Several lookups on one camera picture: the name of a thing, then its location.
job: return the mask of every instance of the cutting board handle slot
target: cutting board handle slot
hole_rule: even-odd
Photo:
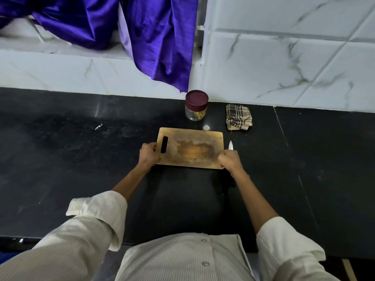
[[[160,153],[164,154],[166,152],[166,145],[167,144],[168,144],[168,137],[164,136]]]

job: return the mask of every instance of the black countertop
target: black countertop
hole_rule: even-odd
[[[0,88],[0,235],[43,237],[68,219],[72,198],[117,184],[160,127],[208,125],[223,132],[224,146],[232,140],[261,193],[297,231],[327,254],[374,258],[375,115],[247,105],[253,127],[230,132],[225,106],[209,103],[204,120],[191,122],[181,100]],[[353,117],[362,124],[348,126]],[[153,167],[129,202],[125,224],[125,244],[182,232],[237,233],[247,252],[257,251],[225,170]]]

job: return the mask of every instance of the plastic lid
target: plastic lid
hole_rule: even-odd
[[[185,105],[191,111],[204,111],[208,102],[209,96],[199,89],[192,90],[186,94]]]

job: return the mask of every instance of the person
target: person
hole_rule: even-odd
[[[99,270],[108,249],[122,244],[127,201],[160,159],[156,143],[143,144],[139,162],[112,190],[73,199],[75,215],[46,235],[32,250],[0,266],[0,280],[84,281]],[[318,261],[324,250],[299,234],[274,211],[244,171],[237,151],[225,150],[218,161],[236,180],[257,233],[261,280],[338,280]],[[126,251],[116,281],[254,280],[238,235],[182,233]]]

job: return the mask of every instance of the checkered cloth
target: checkered cloth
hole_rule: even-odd
[[[252,117],[246,106],[227,104],[227,128],[229,130],[247,130],[252,126]]]

